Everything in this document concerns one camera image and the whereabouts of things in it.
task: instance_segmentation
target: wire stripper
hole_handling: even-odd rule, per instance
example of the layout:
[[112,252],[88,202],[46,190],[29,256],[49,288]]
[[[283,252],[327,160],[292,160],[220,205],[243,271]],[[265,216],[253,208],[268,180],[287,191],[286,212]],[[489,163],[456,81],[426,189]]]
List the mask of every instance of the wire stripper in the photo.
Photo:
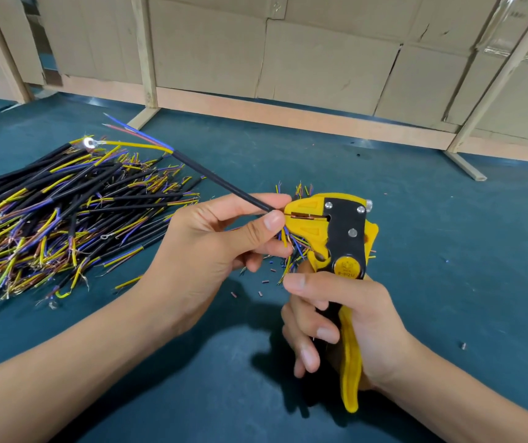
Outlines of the wire stripper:
[[[371,201],[350,194],[319,193],[292,201],[284,208],[286,227],[311,245],[307,258],[314,271],[363,279],[378,234],[378,226],[367,221],[371,207]],[[328,309],[319,312],[340,329],[340,393],[346,410],[354,413],[358,410],[363,360],[352,327],[352,311],[332,302]],[[329,345],[319,339],[314,343],[321,355]]]

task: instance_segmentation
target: fingernail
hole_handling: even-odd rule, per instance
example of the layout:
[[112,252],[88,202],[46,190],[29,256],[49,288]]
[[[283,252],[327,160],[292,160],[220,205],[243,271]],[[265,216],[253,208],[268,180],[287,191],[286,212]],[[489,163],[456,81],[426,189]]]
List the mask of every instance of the fingernail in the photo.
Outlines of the fingernail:
[[313,364],[315,364],[315,357],[313,354],[308,350],[301,350],[300,356],[304,366],[307,368],[307,371],[309,372],[312,370]]
[[284,225],[284,213],[279,210],[269,212],[264,216],[264,225],[270,231],[278,231]]
[[319,328],[316,334],[321,340],[325,340],[331,344],[336,344],[340,340],[340,336],[336,335],[336,332],[329,328]]
[[304,274],[302,273],[287,273],[284,276],[284,288],[289,292],[300,291],[304,288]]

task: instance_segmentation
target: yellow label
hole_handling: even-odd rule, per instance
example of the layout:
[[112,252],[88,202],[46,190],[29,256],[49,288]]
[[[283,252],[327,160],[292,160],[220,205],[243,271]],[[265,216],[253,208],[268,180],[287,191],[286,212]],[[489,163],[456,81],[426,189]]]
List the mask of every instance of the yellow label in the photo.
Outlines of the yellow label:
[[335,263],[334,273],[346,278],[358,278],[358,275],[360,275],[360,263],[351,256],[342,256]]

